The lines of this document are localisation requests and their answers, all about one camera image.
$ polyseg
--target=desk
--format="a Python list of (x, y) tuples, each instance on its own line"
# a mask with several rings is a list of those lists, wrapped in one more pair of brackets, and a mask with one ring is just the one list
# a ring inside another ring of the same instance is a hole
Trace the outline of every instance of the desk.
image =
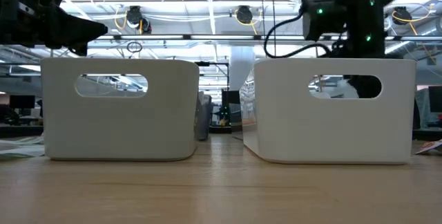
[(181, 162), (0, 162), (0, 223), (440, 223), (442, 157), (277, 165), (230, 135)]

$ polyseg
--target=ceiling fixture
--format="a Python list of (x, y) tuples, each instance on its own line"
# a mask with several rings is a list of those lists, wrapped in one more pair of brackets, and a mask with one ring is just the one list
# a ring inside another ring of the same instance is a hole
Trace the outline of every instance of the ceiling fixture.
[(250, 24), (253, 14), (249, 6), (240, 6), (236, 12), (236, 19), (242, 24)]
[(127, 12), (127, 24), (143, 34), (151, 34), (152, 26), (148, 19), (144, 18), (141, 13), (141, 6), (131, 6)]
[(408, 24), (412, 19), (412, 15), (407, 11), (405, 6), (395, 7), (393, 12), (393, 22), (397, 25)]

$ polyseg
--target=wire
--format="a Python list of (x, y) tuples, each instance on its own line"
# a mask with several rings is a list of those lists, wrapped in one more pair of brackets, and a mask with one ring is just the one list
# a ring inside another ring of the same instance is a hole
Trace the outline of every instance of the wire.
[(256, 28), (255, 28), (255, 25), (254, 25), (254, 24), (252, 24), (252, 25), (251, 25), (251, 27), (253, 28), (253, 31), (254, 31), (255, 35), (257, 35), (258, 33), (256, 32)]
[(288, 20), (284, 20), (284, 21), (282, 21), (282, 22), (280, 22), (279, 24), (276, 24), (276, 25), (274, 25), (271, 29), (270, 29), (270, 31), (269, 31), (269, 33), (267, 33), (267, 35), (266, 35), (266, 37), (265, 37), (265, 40), (264, 40), (264, 52), (265, 52), (265, 54), (268, 56), (268, 57), (270, 57), (270, 58), (288, 58), (288, 57), (291, 57), (292, 55), (295, 55), (295, 54), (298, 54), (299, 52), (302, 52), (302, 51), (304, 51), (304, 50), (306, 50), (306, 49), (308, 49), (308, 48), (311, 48), (311, 47), (322, 47), (322, 48), (324, 48), (324, 50), (325, 50), (325, 52), (329, 55), (330, 53), (331, 53), (331, 51), (330, 51), (330, 49), (326, 46), (326, 45), (323, 45), (323, 44), (317, 44), (317, 45), (313, 45), (313, 44), (310, 44), (310, 45), (307, 45), (307, 46), (305, 46), (305, 47), (303, 47), (303, 48), (301, 48), (301, 49), (299, 49), (299, 50), (295, 50), (294, 52), (292, 52), (292, 53), (289, 53), (289, 54), (286, 54), (286, 55), (272, 55), (272, 54), (270, 54), (269, 53), (269, 51), (267, 50), (267, 44), (269, 43), (269, 38), (270, 38), (270, 36), (271, 36), (271, 34), (277, 29), (277, 28), (279, 28), (279, 27), (281, 27), (281, 26), (283, 26), (283, 25), (285, 25), (285, 24), (290, 24), (290, 23), (293, 23), (293, 22), (295, 22), (295, 21), (298, 21), (301, 17), (302, 17), (302, 14), (303, 14), (303, 11), (302, 11), (302, 6), (301, 6), (301, 9), (299, 10), (299, 15), (298, 16), (296, 16), (296, 17), (294, 17), (293, 19), (288, 19)]
[[(416, 29), (414, 28), (414, 26), (413, 26), (412, 23), (410, 23), (410, 26), (411, 26), (411, 28), (412, 28), (414, 34), (415, 34), (415, 35), (418, 35), (418, 34), (417, 34), (417, 31), (416, 31)], [(427, 55), (431, 58), (431, 60), (434, 62), (434, 64), (436, 64), (436, 60), (435, 60), (435, 58), (434, 58), (434, 57), (431, 55), (431, 53), (428, 51), (427, 47), (425, 47), (424, 44), (422, 44), (422, 47), (423, 47), (423, 49), (425, 49), (425, 52), (426, 52)]]
[(136, 42), (136, 41), (131, 41), (127, 47), (126, 47), (127, 51), (129, 51), (130, 53), (132, 53), (132, 55), (129, 57), (132, 58), (132, 56), (135, 53), (139, 53), (143, 50), (143, 45), (141, 45), (140, 43)]
[(117, 6), (117, 11), (115, 12), (115, 18), (114, 18), (114, 22), (115, 22), (115, 26), (117, 26), (117, 28), (119, 28), (120, 30), (123, 30), (126, 27), (126, 22), (127, 22), (127, 11), (124, 14), (124, 25), (123, 27), (121, 27), (118, 22), (117, 22), (117, 15), (118, 15), (118, 10), (119, 10), (120, 6)]
[(398, 17), (396, 17), (396, 16), (394, 15), (394, 13), (397, 13), (397, 11), (394, 11), (394, 12), (392, 13), (392, 17), (395, 18), (395, 19), (398, 19), (399, 21), (403, 21), (403, 22), (405, 22), (405, 23), (414, 23), (414, 22), (421, 21), (421, 20), (424, 20), (424, 19), (426, 19), (427, 17), (429, 17), (430, 14), (431, 14), (431, 9), (432, 9), (432, 7), (433, 7), (433, 6), (430, 6), (430, 10), (428, 11), (428, 14), (427, 14), (426, 16), (420, 18), (420, 19), (406, 20), (406, 19), (398, 18)]
[[(394, 28), (392, 28), (392, 31), (395, 35), (398, 35), (398, 33), (394, 30)], [(407, 46), (404, 46), (404, 49), (408, 52), (408, 54), (412, 57), (413, 60), (415, 60), (416, 62), (419, 62), (419, 59), (417, 59), (413, 53), (410, 52), (410, 50), (408, 50)], [(431, 68), (428, 68), (427, 66), (425, 67), (429, 72), (431, 72), (432, 74), (436, 75), (437, 77), (442, 78), (442, 75), (439, 75), (438, 73), (434, 72)]]

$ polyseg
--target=computer monitor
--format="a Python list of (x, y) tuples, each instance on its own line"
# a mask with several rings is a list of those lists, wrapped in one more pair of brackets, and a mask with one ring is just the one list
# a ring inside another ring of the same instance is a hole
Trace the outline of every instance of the computer monitor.
[(33, 95), (11, 95), (9, 107), (12, 109), (33, 109), (35, 108), (35, 96)]
[(430, 111), (432, 113), (442, 113), (442, 86), (429, 86)]

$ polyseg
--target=ceiling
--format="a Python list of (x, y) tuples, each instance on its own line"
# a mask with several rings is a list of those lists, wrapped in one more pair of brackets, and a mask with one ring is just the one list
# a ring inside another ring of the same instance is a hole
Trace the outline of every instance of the ceiling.
[[(256, 33), (264, 35), (274, 24), (282, 20), (292, 18), (297, 15), (300, 0), (64, 0), (61, 7), (69, 14), (93, 19), (106, 24), (109, 29), (109, 35), (136, 35), (136, 30), (126, 25), (120, 29), (115, 25), (124, 25), (124, 13), (129, 6), (141, 6), (142, 12), (152, 25), (153, 35), (172, 35), (172, 34), (200, 34), (200, 35), (253, 35), (254, 30), (251, 26), (243, 26), (235, 18), (235, 10), (238, 6), (250, 6), (256, 21)], [(414, 19), (425, 19), (416, 22), (418, 34), (426, 33), (434, 29), (434, 21), (442, 13), (441, 0), (396, 0), (392, 5), (386, 7), (385, 12), (391, 14), (393, 7), (406, 6), (412, 13)], [(385, 27), (390, 35), (414, 35), (411, 28), (406, 26), (397, 26), (392, 24), (391, 17), (385, 20)], [(281, 29), (277, 29), (277, 35), (302, 35), (302, 21), (287, 24)], [(442, 33), (430, 32), (426, 35), (442, 35)], [(131, 54), (127, 51), (127, 41), (93, 41), (89, 44), (89, 57), (112, 57), (112, 58), (133, 58), (140, 59), (185, 59), (189, 61), (211, 61), (227, 62), (234, 45), (253, 46), (257, 58), (265, 57), (262, 50), (261, 41), (252, 41), (247, 44), (235, 41), (167, 41), (166, 47), (163, 41), (140, 41), (143, 50), (138, 54)], [(304, 41), (294, 41), (292, 44), (287, 42), (284, 45), (277, 46), (278, 53), (284, 53), (286, 50), (295, 50), (297, 47), (305, 44)], [(390, 42), (387, 47), (395, 48), (394, 45), (401, 45), (399, 42)], [(419, 45), (404, 45), (405, 47), (395, 48), (394, 51), (402, 50), (407, 58), (410, 54), (403, 48), (407, 48), (412, 56), (422, 58), (423, 69), (427, 68), (426, 58)], [(431, 45), (431, 48), (437, 52), (440, 42)], [(20, 49), (35, 57), (49, 57), (50, 50), (44, 47), (35, 49)], [(65, 50), (53, 51), (54, 56), (76, 57)], [(300, 56), (311, 57), (316, 55), (314, 50), (306, 51)], [(441, 56), (435, 55), (438, 61)], [(219, 68), (214, 66), (202, 68), (202, 73), (221, 73)], [(207, 79), (207, 83), (226, 82), (225, 77)]]

